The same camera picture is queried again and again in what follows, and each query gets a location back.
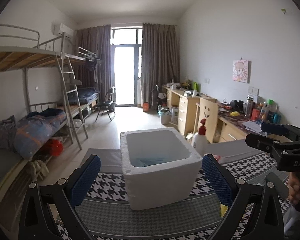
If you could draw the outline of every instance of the smiley face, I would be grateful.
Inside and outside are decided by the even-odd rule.
[[[203,113],[206,118],[210,116],[210,114],[207,115],[205,111],[203,111]]]

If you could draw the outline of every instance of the bed ladder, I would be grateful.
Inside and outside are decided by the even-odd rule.
[[[56,62],[58,63],[58,70],[59,70],[59,74],[61,76],[62,91],[63,91],[63,93],[62,93],[63,94],[63,102],[64,102],[64,108],[65,108],[67,121],[68,121],[68,128],[69,128],[69,133],[70,133],[69,135],[70,135],[70,138],[71,138],[71,142],[73,143],[72,133],[74,133],[74,136],[75,136],[75,139],[76,139],[76,141],[79,145],[79,148],[80,148],[80,150],[82,150],[82,146],[81,146],[81,143],[79,141],[79,137],[78,137],[77,132],[83,127],[84,133],[86,134],[86,138],[88,139],[89,136],[88,136],[88,132],[87,132],[87,129],[86,129],[86,126],[85,126],[85,121],[84,121],[82,111],[81,111],[80,100],[79,100],[79,96],[78,96],[78,89],[77,89],[77,85],[76,85],[76,79],[75,79],[75,76],[74,76],[74,70],[72,68],[69,57],[67,57],[67,59],[68,59],[68,63],[69,63],[69,71],[64,71],[63,70],[63,61],[62,61],[62,67],[61,67],[60,63],[59,63],[59,60],[58,60],[58,57],[56,55]],[[67,91],[64,74],[70,74],[70,76],[71,76],[70,79],[72,81],[74,81],[74,82],[71,82],[71,85],[74,86],[74,89]],[[78,106],[74,110],[79,110],[79,116],[80,116],[80,120],[82,122],[82,124],[78,128],[76,128],[74,126],[74,121],[73,121],[73,117],[71,115],[70,103],[69,103],[69,99],[68,99],[68,94],[72,93],[72,92],[75,92],[75,97],[76,97],[77,106]]]

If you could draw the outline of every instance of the desk drawer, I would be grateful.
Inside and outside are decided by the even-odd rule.
[[[179,106],[182,107],[184,110],[186,110],[187,106],[188,106],[188,99],[180,97],[180,99],[179,99]]]
[[[186,119],[187,117],[187,110],[183,109],[183,107],[179,107],[179,117],[182,118],[183,120]]]
[[[172,99],[172,92],[170,90],[167,91],[167,107],[170,108]]]
[[[235,127],[227,125],[226,123],[223,123],[222,125],[220,136],[228,142],[245,138],[245,136],[243,136],[239,131],[237,131]]]
[[[186,118],[178,116],[178,130],[183,136],[185,136],[185,128],[186,128]]]

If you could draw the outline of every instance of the houndstooth rug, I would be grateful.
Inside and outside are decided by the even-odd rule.
[[[275,165],[275,161],[264,153],[224,164],[235,178],[262,185],[265,183],[264,177],[271,171],[282,180],[286,179],[287,174],[277,171]],[[289,202],[279,201],[284,213],[290,206]],[[251,209],[246,211],[232,239],[240,238]],[[186,200],[141,212],[129,208],[122,174],[99,173],[86,200],[76,207],[76,211],[95,238],[105,240],[207,239],[220,221],[218,198],[202,170]],[[121,220],[124,220],[122,228],[119,223]],[[58,228],[63,238],[69,239],[63,225],[59,224]]]

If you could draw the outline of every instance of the electrical outlet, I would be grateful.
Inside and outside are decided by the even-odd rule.
[[[253,87],[249,87],[248,88],[248,94],[252,94],[253,93]]]
[[[253,88],[252,95],[258,96],[259,95],[259,89],[258,88]]]

